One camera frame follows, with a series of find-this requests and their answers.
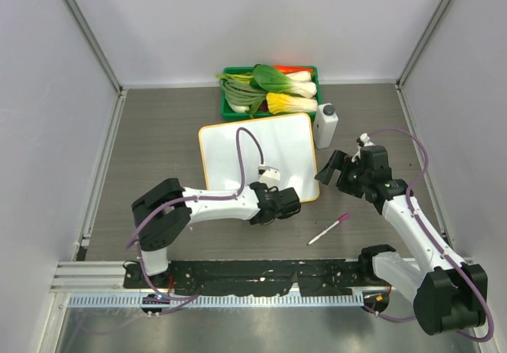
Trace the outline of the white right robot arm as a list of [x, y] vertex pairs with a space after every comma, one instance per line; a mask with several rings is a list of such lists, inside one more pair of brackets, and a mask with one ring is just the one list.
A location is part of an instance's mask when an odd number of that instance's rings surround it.
[[445, 242], [418, 205], [410, 186], [395, 179], [383, 146], [362, 146], [354, 156], [336, 150], [315, 179], [328, 184], [335, 172], [337, 189], [365, 198], [389, 222], [412, 253], [412, 266], [390, 246], [362, 250], [357, 274], [374, 286], [392, 285], [409, 302], [415, 320], [428, 335], [493, 325], [487, 307], [488, 278]]

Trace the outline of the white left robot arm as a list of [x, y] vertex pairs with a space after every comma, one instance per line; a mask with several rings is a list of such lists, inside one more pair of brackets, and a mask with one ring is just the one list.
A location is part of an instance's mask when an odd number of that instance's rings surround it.
[[268, 225], [301, 210], [294, 188], [278, 189], [254, 181], [239, 188], [198, 190], [181, 186], [176, 178], [164, 180], [132, 204], [135, 232], [127, 247], [137, 245], [141, 279], [158, 289], [169, 278], [168, 247], [187, 226], [200, 222], [237, 219]]

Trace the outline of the orange-framed whiteboard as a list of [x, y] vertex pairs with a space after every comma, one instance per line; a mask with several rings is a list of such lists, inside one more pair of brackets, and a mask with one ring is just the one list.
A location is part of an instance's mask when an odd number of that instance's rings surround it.
[[[241, 127], [250, 133], [242, 131], [237, 135]], [[320, 196], [319, 184], [314, 179], [317, 162], [312, 124], [305, 113], [202, 127], [198, 138], [208, 190], [239, 187], [237, 137], [247, 184], [258, 179], [258, 166], [264, 164], [280, 172], [278, 188], [293, 187], [302, 203]]]

